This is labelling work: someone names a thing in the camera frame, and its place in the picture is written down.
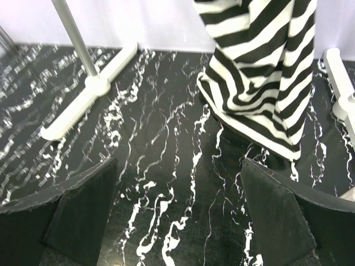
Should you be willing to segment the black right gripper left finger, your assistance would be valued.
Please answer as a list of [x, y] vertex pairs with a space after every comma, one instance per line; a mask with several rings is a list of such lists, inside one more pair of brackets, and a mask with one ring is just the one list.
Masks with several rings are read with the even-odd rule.
[[109, 158], [1, 207], [1, 265], [39, 265], [46, 249], [96, 265], [118, 180]]

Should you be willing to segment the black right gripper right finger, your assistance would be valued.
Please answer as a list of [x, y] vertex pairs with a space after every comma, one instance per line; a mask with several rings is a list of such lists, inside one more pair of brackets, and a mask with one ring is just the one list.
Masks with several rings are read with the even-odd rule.
[[354, 265], [354, 202], [245, 159], [242, 186], [264, 265]]

